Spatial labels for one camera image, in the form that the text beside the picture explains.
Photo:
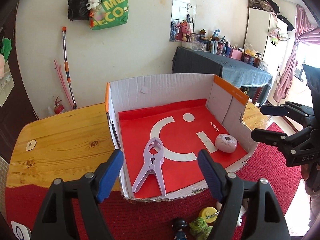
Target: black-haired figurine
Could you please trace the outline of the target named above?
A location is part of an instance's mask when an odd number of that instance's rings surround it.
[[[187,240],[186,234],[183,232],[184,228],[188,226],[187,222],[182,218],[175,218],[172,222],[172,228],[176,231],[174,240]]]

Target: fire extinguisher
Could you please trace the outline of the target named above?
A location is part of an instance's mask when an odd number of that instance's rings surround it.
[[[62,104],[59,104],[59,103],[61,102],[61,100],[58,101],[58,98],[59,98],[59,97],[57,97],[56,101],[54,102],[55,105],[56,105],[56,107],[54,108],[55,114],[61,114],[61,113],[64,113],[64,112],[65,112],[63,105],[62,105]]]

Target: green plush toy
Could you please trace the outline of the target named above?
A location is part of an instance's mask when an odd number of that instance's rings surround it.
[[[4,38],[2,40],[2,48],[1,48],[1,54],[4,56],[4,61],[7,62],[8,61],[8,57],[10,55],[10,51],[12,49],[11,46],[11,40]]]
[[[206,240],[212,230],[202,217],[198,217],[190,224],[190,234],[196,237],[196,240]]]

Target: wooden table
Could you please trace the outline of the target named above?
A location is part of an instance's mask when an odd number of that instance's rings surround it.
[[[243,121],[250,128],[266,129],[272,121],[248,102]],[[27,143],[36,140],[34,149]],[[104,103],[76,109],[26,125],[14,147],[7,187],[51,185],[55,178],[79,179],[95,171],[114,150]],[[113,190],[120,190],[119,180]]]

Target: green tote bag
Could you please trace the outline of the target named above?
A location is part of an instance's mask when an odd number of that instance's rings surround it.
[[[90,11],[90,28],[101,30],[126,24],[128,14],[128,0],[101,0],[97,8]]]

